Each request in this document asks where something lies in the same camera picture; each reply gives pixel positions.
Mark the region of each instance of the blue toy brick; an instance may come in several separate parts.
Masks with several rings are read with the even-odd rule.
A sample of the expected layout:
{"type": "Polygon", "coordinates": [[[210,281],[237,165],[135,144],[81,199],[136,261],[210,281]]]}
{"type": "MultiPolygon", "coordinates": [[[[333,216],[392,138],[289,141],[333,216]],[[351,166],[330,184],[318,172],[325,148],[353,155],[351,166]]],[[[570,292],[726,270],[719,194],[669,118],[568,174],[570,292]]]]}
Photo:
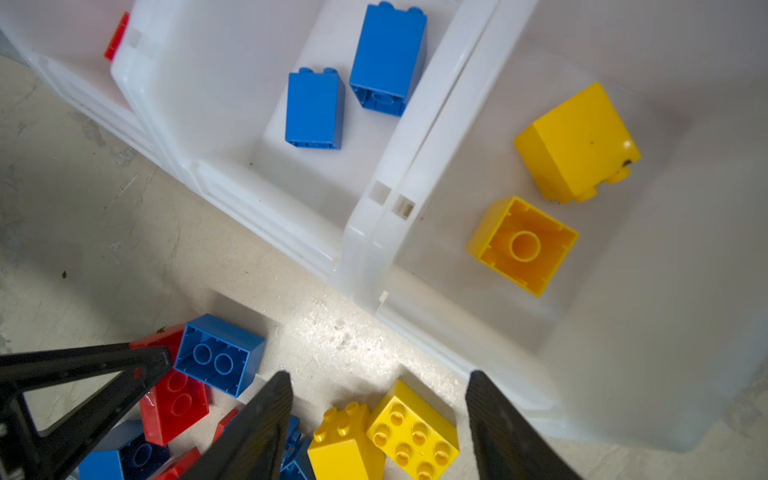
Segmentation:
{"type": "Polygon", "coordinates": [[[314,73],[300,68],[288,75],[286,142],[302,148],[341,148],[344,124],[344,82],[326,68],[314,73]]]}
{"type": "Polygon", "coordinates": [[[283,462],[280,464],[280,471],[290,464],[293,454],[296,451],[296,447],[299,445],[301,438],[301,432],[299,431],[299,419],[293,415],[290,416],[288,421],[288,435],[286,437],[286,448],[283,451],[283,462]]]}
{"type": "Polygon", "coordinates": [[[147,480],[170,458],[168,447],[147,442],[140,421],[112,429],[80,464],[81,480],[147,480]]]}
{"type": "Polygon", "coordinates": [[[253,383],[265,343],[239,326],[203,315],[184,329],[174,368],[236,398],[253,383]]]}
{"type": "Polygon", "coordinates": [[[306,454],[311,442],[312,439],[308,437],[301,439],[293,457],[280,472],[280,480],[315,480],[315,471],[312,470],[310,457],[306,454]]]}
{"type": "Polygon", "coordinates": [[[424,70],[427,17],[389,2],[368,5],[349,86],[364,108],[400,117],[424,70]]]}

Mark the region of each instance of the scratched surface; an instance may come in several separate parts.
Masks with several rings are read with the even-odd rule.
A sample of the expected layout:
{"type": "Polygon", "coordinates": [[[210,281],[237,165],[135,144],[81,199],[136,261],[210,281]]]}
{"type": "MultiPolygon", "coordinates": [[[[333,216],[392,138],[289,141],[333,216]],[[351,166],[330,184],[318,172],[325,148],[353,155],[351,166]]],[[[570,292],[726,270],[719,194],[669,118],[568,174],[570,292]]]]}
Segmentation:
{"type": "MultiPolygon", "coordinates": [[[[330,406],[373,407],[400,377],[458,424],[462,454],[443,478],[477,478],[465,381],[0,58],[0,353],[127,342],[205,312],[267,338],[241,400],[287,369],[307,433],[330,406]]],[[[38,427],[103,382],[29,395],[38,427]]],[[[589,479],[765,479],[766,388],[768,368],[685,455],[551,443],[589,479]]],[[[171,448],[205,449],[236,403],[215,393],[171,448]]],[[[385,478],[407,476],[388,461],[385,478]]]]}

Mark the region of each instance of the red toy brick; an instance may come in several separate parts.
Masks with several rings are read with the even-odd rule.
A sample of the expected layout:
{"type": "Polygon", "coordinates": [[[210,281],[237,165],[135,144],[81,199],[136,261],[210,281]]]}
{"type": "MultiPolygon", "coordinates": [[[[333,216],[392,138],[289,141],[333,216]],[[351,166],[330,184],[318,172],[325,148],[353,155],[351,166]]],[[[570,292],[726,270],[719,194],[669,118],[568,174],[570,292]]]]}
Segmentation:
{"type": "MultiPolygon", "coordinates": [[[[170,350],[171,361],[176,362],[183,334],[184,325],[176,325],[131,342],[131,348],[164,345],[170,350]]],[[[150,443],[165,446],[208,415],[208,392],[202,382],[171,370],[141,399],[139,406],[144,437],[150,443]]]]}
{"type": "Polygon", "coordinates": [[[232,420],[234,420],[234,418],[237,416],[238,413],[240,413],[240,410],[232,409],[231,412],[227,413],[227,416],[221,419],[221,422],[219,422],[219,425],[216,425],[214,440],[211,443],[216,443],[219,437],[221,437],[221,434],[224,433],[224,429],[227,427],[227,425],[230,424],[230,422],[232,422],[232,420]]]}
{"type": "Polygon", "coordinates": [[[178,480],[181,474],[186,472],[200,458],[197,447],[183,454],[173,465],[166,468],[155,480],[178,480]]]}
{"type": "Polygon", "coordinates": [[[114,60],[114,53],[118,50],[120,42],[123,41],[123,35],[125,35],[125,29],[128,27],[128,20],[130,18],[131,14],[125,12],[123,14],[123,18],[121,18],[120,23],[118,24],[118,27],[114,30],[114,35],[112,35],[112,39],[109,42],[107,51],[104,52],[104,58],[109,60],[109,63],[112,63],[112,60],[114,60]]]}

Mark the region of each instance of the white plastic bin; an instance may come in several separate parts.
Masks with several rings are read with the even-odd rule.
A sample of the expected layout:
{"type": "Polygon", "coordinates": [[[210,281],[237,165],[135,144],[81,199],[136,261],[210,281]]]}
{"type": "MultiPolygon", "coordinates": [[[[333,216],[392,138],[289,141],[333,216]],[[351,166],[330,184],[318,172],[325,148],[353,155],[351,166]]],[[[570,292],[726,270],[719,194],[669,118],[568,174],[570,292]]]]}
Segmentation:
{"type": "Polygon", "coordinates": [[[288,74],[348,86],[367,3],[137,0],[119,90],[101,53],[131,2],[11,1],[0,26],[75,106],[455,371],[485,370],[543,433],[695,445],[768,351],[768,4],[397,0],[429,17],[403,117],[347,89],[343,149],[296,149],[288,74]],[[512,141],[595,81],[643,158],[547,203],[512,141]],[[581,234],[541,299],[464,251],[513,195],[581,234]]]}

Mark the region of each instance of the yellow toy brick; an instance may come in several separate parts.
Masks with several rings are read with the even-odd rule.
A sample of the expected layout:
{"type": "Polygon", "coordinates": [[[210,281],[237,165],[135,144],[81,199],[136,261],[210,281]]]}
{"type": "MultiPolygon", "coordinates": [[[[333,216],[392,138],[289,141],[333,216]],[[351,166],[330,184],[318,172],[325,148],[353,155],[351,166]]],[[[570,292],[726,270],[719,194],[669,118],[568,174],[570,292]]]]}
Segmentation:
{"type": "Polygon", "coordinates": [[[352,402],[344,410],[331,409],[315,430],[307,449],[317,480],[381,480],[384,454],[366,438],[371,411],[352,402]]]}
{"type": "Polygon", "coordinates": [[[547,200],[583,202],[595,187],[629,177],[640,151],[600,84],[593,84],[526,128],[515,146],[547,200]]]}
{"type": "Polygon", "coordinates": [[[437,480],[458,456],[456,427],[398,380],[366,435],[415,480],[437,480]]]}
{"type": "Polygon", "coordinates": [[[541,296],[578,233],[518,197],[494,202],[467,244],[480,263],[541,296]]]}

